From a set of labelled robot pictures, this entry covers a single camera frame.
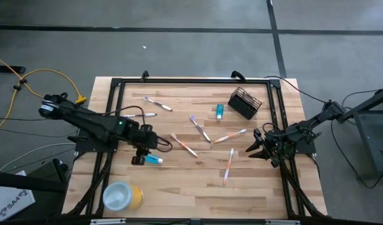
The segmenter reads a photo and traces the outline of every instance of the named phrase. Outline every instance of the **small blue bottle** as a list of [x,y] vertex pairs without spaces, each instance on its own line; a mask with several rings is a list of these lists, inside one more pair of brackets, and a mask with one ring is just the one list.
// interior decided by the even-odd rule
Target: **small blue bottle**
[[223,105],[217,104],[217,120],[221,120],[223,115]]
[[153,163],[153,164],[162,164],[163,159],[161,159],[158,156],[150,154],[150,155],[146,156],[146,162]]

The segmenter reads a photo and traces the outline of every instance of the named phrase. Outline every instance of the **yellow cable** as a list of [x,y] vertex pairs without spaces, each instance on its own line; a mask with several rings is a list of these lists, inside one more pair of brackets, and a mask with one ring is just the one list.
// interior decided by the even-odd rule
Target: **yellow cable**
[[26,78],[28,75],[33,74],[33,73],[36,73],[36,72],[40,72],[40,71],[54,72],[54,73],[56,73],[56,74],[59,74],[59,75],[63,76],[64,78],[66,78],[66,79],[72,84],[72,86],[74,87],[74,89],[75,89],[76,92],[78,93],[78,96],[81,96],[78,87],[76,87],[76,85],[75,85],[74,82],[71,80],[71,78],[69,78],[69,77],[68,77],[67,75],[65,75],[64,73],[59,72],[59,71],[56,71],[56,70],[54,70],[54,69],[36,69],[36,70],[31,71],[31,72],[28,72],[28,73],[25,74],[22,78],[24,79],[24,78]]
[[5,123],[6,119],[11,114],[12,108],[14,106],[14,101],[15,101],[16,93],[18,93],[18,90],[15,89],[14,90],[14,94],[12,95],[11,105],[9,106],[9,109],[8,109],[8,112],[7,112],[6,116],[5,116],[5,119],[3,121],[1,121],[1,123],[0,123],[0,127]]
[[[55,71],[55,70],[53,70],[53,69],[36,69],[36,70],[31,71],[31,72],[28,72],[28,73],[25,74],[23,77],[21,77],[17,72],[15,72],[14,69],[12,69],[10,66],[8,66],[8,64],[6,64],[6,63],[5,63],[4,61],[2,61],[1,59],[0,59],[0,63],[4,64],[8,69],[10,69],[10,70],[11,70],[11,71],[12,71],[12,72],[19,78],[19,80],[22,80],[22,79],[24,79],[25,77],[27,77],[28,75],[30,75],[30,74],[32,74],[32,73],[39,72],[39,71],[50,71],[50,72],[57,73],[57,74],[59,74],[59,75],[65,77],[65,78],[66,78],[66,79],[73,85],[74,89],[75,89],[76,92],[78,93],[78,100],[76,100],[76,103],[81,104],[81,103],[86,102],[86,97],[83,97],[83,96],[80,94],[79,89],[78,89],[78,87],[76,87],[75,83],[74,83],[74,82],[73,82],[67,75],[65,75],[65,74],[63,74],[63,73],[61,73],[61,72],[59,72],[59,71]],[[42,95],[40,95],[40,94],[34,92],[34,91],[29,87],[28,84],[24,83],[24,85],[27,87],[27,89],[30,91],[30,93],[32,93],[33,95],[35,95],[35,96],[37,96],[37,97],[39,97],[39,98],[43,98]],[[12,108],[13,108],[13,106],[14,106],[14,101],[15,101],[15,97],[16,97],[16,94],[17,94],[17,93],[18,93],[18,90],[15,89],[15,90],[14,90],[14,94],[12,95],[11,105],[9,106],[8,112],[7,112],[7,114],[5,115],[4,120],[2,120],[1,123],[0,123],[0,127],[5,123],[6,119],[7,119],[7,118],[9,117],[9,115],[11,114],[11,111],[12,111]]]

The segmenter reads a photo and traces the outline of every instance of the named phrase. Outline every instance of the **yellow cup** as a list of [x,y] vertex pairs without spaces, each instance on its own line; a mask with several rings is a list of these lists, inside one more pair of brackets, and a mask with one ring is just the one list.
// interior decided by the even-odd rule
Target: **yellow cup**
[[103,203],[111,211],[137,209],[143,202],[143,191],[127,182],[114,182],[103,193]]

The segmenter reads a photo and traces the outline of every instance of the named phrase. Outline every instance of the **black floor stripe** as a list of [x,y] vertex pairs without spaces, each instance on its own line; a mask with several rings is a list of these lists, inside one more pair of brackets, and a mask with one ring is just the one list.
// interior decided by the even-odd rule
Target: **black floor stripe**
[[273,45],[275,46],[275,54],[277,56],[278,69],[281,78],[286,78],[286,68],[285,62],[283,61],[282,49],[280,47],[279,35],[278,35],[278,27],[275,19],[275,14],[273,13],[272,1],[267,0],[267,7],[269,13],[269,21],[271,23],[272,28],[272,37],[273,37]]
[[299,30],[279,29],[279,34],[307,34],[307,35],[383,35],[383,31],[343,31],[343,30]]
[[22,26],[2,25],[0,30],[10,31],[71,31],[71,32],[151,32],[151,33],[237,33],[270,34],[271,29],[244,28],[164,28],[164,27],[80,27],[80,26]]
[[[71,32],[157,32],[157,33],[241,33],[241,34],[272,34],[272,29],[249,28],[180,28],[180,27],[84,27],[84,26],[32,26],[0,24],[0,30],[10,31],[71,31]],[[344,30],[304,30],[278,29],[279,34],[307,35],[363,35],[383,36],[383,31],[344,31]]]

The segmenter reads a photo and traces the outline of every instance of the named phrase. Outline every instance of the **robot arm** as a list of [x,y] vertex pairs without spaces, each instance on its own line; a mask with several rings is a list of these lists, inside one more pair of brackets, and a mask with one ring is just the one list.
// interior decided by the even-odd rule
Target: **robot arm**
[[294,123],[284,130],[274,129],[271,131],[264,131],[265,139],[259,129],[254,129],[255,142],[246,152],[253,151],[259,147],[263,147],[260,152],[249,155],[250,158],[271,159],[273,167],[279,166],[279,157],[287,157],[294,154],[297,144],[305,142],[311,143],[321,133],[314,133],[312,129],[324,121],[338,119],[345,113],[345,110],[335,101],[326,102],[316,116],[306,121]]
[[158,149],[160,139],[171,146],[168,141],[157,136],[149,124],[140,126],[132,119],[93,112],[67,100],[67,97],[66,93],[45,95],[39,113],[47,119],[62,119],[84,131],[86,135],[68,138],[78,146],[83,145],[83,149],[108,151],[115,149],[118,141],[125,141],[137,148],[132,164],[143,165],[144,156],[150,153],[149,149]]

